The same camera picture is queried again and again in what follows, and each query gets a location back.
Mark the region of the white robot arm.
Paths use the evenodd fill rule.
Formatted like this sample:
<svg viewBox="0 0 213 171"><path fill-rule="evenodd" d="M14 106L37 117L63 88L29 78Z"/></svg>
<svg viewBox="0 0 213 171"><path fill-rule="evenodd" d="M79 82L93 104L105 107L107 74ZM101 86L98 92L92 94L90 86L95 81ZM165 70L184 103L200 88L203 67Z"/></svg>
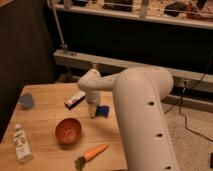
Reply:
<svg viewBox="0 0 213 171"><path fill-rule="evenodd" d="M128 171L180 171L161 104L173 88L167 69L132 67L105 77L91 69L77 86L89 104L100 91L113 93Z"/></svg>

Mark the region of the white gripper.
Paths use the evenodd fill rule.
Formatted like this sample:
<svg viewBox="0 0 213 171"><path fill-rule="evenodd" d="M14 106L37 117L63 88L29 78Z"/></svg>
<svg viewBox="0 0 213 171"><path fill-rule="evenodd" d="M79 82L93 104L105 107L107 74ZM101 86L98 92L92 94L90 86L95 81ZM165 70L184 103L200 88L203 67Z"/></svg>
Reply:
<svg viewBox="0 0 213 171"><path fill-rule="evenodd" d="M90 117L95 117L97 106L100 104L100 92L99 91L87 91L86 92L86 102L89 105L89 115Z"/></svg>

